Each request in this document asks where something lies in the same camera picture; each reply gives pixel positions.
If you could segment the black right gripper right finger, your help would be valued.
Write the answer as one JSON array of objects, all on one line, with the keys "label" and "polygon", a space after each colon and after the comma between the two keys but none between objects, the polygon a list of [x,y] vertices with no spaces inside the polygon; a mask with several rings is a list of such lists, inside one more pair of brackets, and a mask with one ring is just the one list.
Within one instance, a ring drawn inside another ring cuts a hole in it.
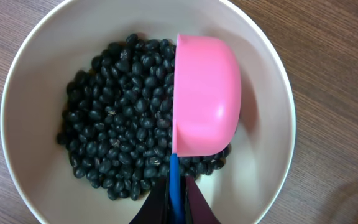
[{"label": "black right gripper right finger", "polygon": [[184,208],[186,224],[221,224],[203,197],[194,178],[187,176],[184,181]]}]

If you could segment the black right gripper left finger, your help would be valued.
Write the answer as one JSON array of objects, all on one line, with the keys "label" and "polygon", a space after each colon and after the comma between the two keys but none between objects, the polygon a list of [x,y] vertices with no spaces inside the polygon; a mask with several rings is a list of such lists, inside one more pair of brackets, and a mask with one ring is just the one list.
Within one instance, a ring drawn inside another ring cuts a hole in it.
[{"label": "black right gripper left finger", "polygon": [[143,206],[129,224],[167,224],[169,209],[169,183],[161,178],[150,191]]}]

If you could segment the pink scoop blue handle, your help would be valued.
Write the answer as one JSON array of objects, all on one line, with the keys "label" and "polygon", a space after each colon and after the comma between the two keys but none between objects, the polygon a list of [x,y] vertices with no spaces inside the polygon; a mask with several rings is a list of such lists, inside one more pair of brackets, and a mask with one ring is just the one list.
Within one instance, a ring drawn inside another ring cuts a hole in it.
[{"label": "pink scoop blue handle", "polygon": [[179,34],[175,55],[169,195],[174,223],[184,223],[179,157],[210,156],[236,131],[241,73],[222,40]]}]

